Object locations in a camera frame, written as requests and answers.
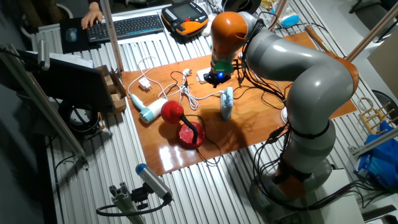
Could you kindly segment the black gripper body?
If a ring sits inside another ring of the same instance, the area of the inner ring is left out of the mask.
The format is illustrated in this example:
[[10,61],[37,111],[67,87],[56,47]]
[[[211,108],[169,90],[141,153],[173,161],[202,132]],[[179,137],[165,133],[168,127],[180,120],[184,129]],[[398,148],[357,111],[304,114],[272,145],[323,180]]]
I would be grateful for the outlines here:
[[231,74],[225,72],[210,72],[208,78],[208,82],[212,85],[219,85],[230,80]]

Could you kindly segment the person's bare hand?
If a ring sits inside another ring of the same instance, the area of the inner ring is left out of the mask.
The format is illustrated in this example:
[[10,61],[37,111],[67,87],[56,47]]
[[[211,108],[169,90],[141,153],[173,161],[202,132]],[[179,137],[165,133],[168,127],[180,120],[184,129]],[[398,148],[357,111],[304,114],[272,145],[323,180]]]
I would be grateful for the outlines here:
[[95,21],[101,22],[103,17],[103,13],[100,9],[100,5],[96,1],[91,1],[89,3],[89,11],[81,20],[81,27],[83,30],[86,30],[89,27],[92,27]]

